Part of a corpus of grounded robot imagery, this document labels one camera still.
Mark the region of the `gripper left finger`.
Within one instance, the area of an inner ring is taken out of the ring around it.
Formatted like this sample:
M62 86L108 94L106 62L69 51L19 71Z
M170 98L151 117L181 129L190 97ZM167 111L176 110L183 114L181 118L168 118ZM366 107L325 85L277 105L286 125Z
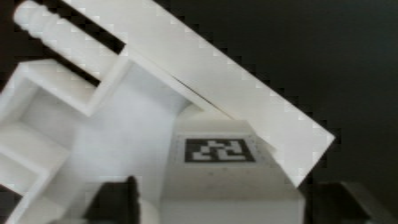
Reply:
M140 224L140 194L133 176L122 182L104 182L83 215L64 218L60 224Z

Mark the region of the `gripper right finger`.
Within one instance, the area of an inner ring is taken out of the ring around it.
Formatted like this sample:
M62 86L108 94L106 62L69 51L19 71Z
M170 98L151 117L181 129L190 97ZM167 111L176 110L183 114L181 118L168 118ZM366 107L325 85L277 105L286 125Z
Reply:
M321 182L302 193L303 224L391 224L391 212L360 183Z

